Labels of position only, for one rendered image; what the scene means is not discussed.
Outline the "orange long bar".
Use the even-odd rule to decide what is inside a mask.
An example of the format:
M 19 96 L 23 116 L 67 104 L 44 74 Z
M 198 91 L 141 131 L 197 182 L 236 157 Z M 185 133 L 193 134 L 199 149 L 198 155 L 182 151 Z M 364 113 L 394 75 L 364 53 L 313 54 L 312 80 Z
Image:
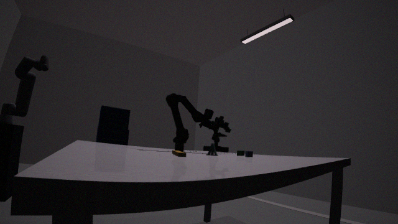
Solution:
M 176 156 L 186 157 L 186 153 L 181 151 L 172 151 L 172 153 L 175 154 Z

